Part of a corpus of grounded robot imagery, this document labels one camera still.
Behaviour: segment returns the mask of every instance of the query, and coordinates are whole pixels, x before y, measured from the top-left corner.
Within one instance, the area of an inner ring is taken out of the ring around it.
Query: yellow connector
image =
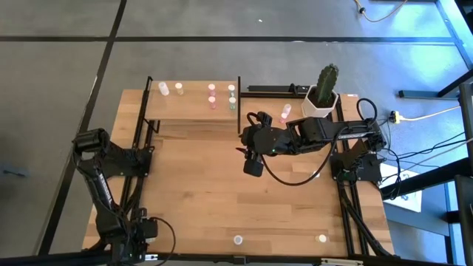
[[[400,123],[401,122],[401,116],[399,115],[398,111],[391,111],[391,114],[389,114],[389,121],[391,123]]]

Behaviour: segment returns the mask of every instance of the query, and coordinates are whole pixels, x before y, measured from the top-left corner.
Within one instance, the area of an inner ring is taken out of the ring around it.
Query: white paper
[[[388,177],[392,174],[398,173],[398,168],[394,166],[388,166],[387,164],[382,163],[380,165],[381,176]],[[404,171],[401,173],[401,179],[405,180],[406,178],[414,177],[418,175],[413,171]],[[396,176],[390,177],[388,180],[384,181],[379,187],[383,188],[387,185],[391,185],[396,181]],[[422,205],[422,191],[417,191],[411,194],[406,194],[401,197],[397,197],[394,200],[386,199],[384,202],[396,205],[401,208],[405,208],[407,210],[421,212],[421,205]]]

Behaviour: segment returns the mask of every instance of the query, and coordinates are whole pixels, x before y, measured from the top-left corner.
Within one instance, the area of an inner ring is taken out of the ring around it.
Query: white pot
[[[332,91],[333,94],[333,105],[330,108],[317,108],[315,105],[313,105],[308,96],[309,92],[311,89],[315,89],[316,85],[312,85],[309,88],[309,91],[305,95],[304,101],[302,102],[302,115],[304,117],[326,117],[328,114],[330,114],[331,111],[335,108],[335,105],[337,104],[338,101],[338,94],[334,91]]]

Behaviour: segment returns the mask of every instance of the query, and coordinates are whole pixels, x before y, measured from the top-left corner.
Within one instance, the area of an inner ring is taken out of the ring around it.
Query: bottle cap
[[[322,235],[319,236],[319,241],[322,242],[322,243],[325,243],[327,241],[327,237],[322,234]]]
[[[234,237],[234,243],[235,243],[235,245],[241,245],[243,243],[243,237],[242,236],[235,236]]]

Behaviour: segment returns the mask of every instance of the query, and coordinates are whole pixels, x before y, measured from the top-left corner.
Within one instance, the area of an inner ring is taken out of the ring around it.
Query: potted cactus
[[[319,76],[317,85],[312,85],[302,102],[304,117],[326,117],[334,108],[338,94],[333,91],[338,77],[338,67],[326,66]]]

